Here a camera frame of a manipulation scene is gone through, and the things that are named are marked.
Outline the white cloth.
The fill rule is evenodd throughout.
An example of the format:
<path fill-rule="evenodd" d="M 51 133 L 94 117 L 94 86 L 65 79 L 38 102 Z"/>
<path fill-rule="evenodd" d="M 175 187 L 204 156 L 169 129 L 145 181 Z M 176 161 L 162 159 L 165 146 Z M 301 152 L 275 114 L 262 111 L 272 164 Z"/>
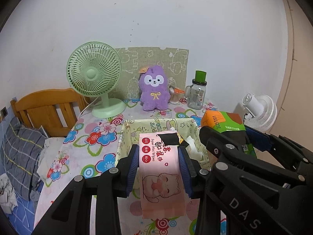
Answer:
<path fill-rule="evenodd" d="M 185 141 L 188 143 L 186 150 L 191 159 L 200 161 L 203 157 L 202 152 L 198 152 L 197 147 L 195 145 L 195 141 L 191 136 L 188 136 Z"/>

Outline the white standing fan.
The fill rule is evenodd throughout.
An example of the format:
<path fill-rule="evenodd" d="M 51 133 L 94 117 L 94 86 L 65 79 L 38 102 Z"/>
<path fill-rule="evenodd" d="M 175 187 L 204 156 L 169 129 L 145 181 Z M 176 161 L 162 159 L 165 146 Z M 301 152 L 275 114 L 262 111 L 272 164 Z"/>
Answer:
<path fill-rule="evenodd" d="M 242 105 L 248 112 L 244 124 L 260 132 L 267 132 L 277 118 L 277 106 L 268 95 L 255 96 L 248 93 L 242 99 Z"/>

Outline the green orange tissue pack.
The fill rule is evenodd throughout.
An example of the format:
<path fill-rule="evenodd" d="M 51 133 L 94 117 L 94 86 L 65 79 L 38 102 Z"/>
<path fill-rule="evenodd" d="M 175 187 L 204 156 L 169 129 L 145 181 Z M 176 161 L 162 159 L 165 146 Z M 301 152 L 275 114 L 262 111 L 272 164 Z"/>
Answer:
<path fill-rule="evenodd" d="M 255 150 L 251 144 L 245 126 L 239 114 L 207 110 L 202 119 L 201 127 L 208 126 L 226 137 L 235 140 L 243 147 L 246 154 L 256 157 Z"/>

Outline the grey plaid pillow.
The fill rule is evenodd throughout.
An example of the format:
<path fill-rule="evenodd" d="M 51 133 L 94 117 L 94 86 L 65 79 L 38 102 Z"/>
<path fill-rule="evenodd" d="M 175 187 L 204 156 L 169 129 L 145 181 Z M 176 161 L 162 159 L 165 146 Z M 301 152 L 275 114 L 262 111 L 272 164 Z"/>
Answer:
<path fill-rule="evenodd" d="M 13 117 L 4 134 L 1 145 L 1 160 L 15 192 L 24 200 L 36 190 L 40 153 L 47 135 L 43 128 L 28 128 Z"/>

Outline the purple plush toy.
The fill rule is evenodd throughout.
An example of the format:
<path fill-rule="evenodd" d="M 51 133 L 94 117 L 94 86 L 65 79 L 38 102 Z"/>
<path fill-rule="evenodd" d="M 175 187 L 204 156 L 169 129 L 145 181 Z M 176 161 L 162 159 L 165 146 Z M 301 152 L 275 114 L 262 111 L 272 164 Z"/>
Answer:
<path fill-rule="evenodd" d="M 161 66 L 153 65 L 142 73 L 139 88 L 144 111 L 167 110 L 170 99 L 168 78 Z"/>

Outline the pink wet wipes pack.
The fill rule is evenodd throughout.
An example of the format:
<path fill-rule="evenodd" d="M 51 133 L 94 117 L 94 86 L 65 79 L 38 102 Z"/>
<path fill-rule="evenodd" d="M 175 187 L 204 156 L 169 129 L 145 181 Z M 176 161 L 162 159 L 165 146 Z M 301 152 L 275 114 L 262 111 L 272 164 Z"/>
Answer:
<path fill-rule="evenodd" d="M 143 218 L 163 219 L 186 214 L 175 130 L 139 135 L 139 185 Z"/>

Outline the beige cartoon board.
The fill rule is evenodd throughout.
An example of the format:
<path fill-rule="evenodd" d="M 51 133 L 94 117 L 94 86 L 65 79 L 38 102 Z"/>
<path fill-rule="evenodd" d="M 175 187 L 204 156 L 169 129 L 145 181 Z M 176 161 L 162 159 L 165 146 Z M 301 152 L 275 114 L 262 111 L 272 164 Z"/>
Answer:
<path fill-rule="evenodd" d="M 146 66 L 161 66 L 168 84 L 179 89 L 186 85 L 189 50 L 159 47 L 128 47 L 116 49 L 121 58 L 121 77 L 115 88 L 109 93 L 110 98 L 138 99 L 140 97 L 140 69 Z"/>

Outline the floral tablecloth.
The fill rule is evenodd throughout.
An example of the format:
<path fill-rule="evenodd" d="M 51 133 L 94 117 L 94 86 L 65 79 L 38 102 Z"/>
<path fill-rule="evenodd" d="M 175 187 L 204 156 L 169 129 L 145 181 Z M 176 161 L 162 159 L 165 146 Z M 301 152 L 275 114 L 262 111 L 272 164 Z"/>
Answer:
<path fill-rule="evenodd" d="M 98 119 L 89 110 L 78 119 L 66 136 L 46 174 L 34 222 L 38 224 L 54 200 L 77 175 L 91 178 L 101 175 L 116 165 L 119 136 L 124 121 L 128 119 L 193 118 L 200 126 L 207 110 L 215 106 L 206 101 L 201 110 L 194 110 L 181 99 L 163 111 L 143 111 L 137 101 L 126 100 L 123 113 Z M 139 185 L 134 184 L 128 198 L 119 198 L 119 217 L 123 234 L 194 234 L 199 201 L 186 199 L 186 214 L 170 219 L 144 219 L 142 217 Z"/>

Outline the yellow cartoon fabric box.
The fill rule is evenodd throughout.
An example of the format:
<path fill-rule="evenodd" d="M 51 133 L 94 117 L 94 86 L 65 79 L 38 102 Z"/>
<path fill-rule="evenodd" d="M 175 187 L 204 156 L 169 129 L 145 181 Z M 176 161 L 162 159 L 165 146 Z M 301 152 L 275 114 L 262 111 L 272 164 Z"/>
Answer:
<path fill-rule="evenodd" d="M 211 164 L 206 148 L 200 142 L 200 127 L 193 118 L 157 118 L 157 119 L 128 119 L 123 122 L 121 134 L 117 145 L 116 161 L 127 157 L 133 144 L 139 142 L 141 133 L 156 133 L 169 130 L 171 128 L 183 137 L 191 137 L 194 140 L 195 147 L 202 158 L 199 160 L 200 166 L 204 169 L 210 169 Z"/>

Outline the toothpick holder with carrot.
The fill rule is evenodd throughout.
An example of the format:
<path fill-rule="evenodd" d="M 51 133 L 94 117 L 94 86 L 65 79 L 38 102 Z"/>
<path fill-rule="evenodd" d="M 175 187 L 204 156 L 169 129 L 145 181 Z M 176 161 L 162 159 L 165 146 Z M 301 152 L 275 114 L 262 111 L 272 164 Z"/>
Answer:
<path fill-rule="evenodd" d="M 169 103 L 177 104 L 180 98 L 185 94 L 185 91 L 170 85 L 169 93 L 170 93 Z"/>

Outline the glass jar green lid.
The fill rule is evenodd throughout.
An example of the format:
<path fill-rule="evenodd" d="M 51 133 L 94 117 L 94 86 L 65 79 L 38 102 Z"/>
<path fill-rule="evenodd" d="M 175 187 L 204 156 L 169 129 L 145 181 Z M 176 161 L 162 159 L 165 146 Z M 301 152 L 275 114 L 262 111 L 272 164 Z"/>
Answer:
<path fill-rule="evenodd" d="M 202 70 L 195 71 L 195 77 L 192 84 L 185 88 L 185 99 L 189 108 L 201 110 L 204 104 L 206 94 L 206 72 Z"/>

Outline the green desk fan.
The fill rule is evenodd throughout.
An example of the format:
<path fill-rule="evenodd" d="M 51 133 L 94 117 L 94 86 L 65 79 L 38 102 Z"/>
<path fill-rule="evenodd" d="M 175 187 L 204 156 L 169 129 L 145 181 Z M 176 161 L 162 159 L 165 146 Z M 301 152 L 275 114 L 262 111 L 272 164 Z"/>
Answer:
<path fill-rule="evenodd" d="M 110 45 L 98 41 L 80 45 L 68 59 L 66 76 L 77 93 L 100 100 L 92 108 L 94 117 L 114 117 L 125 110 L 122 100 L 108 96 L 121 76 L 121 59 Z"/>

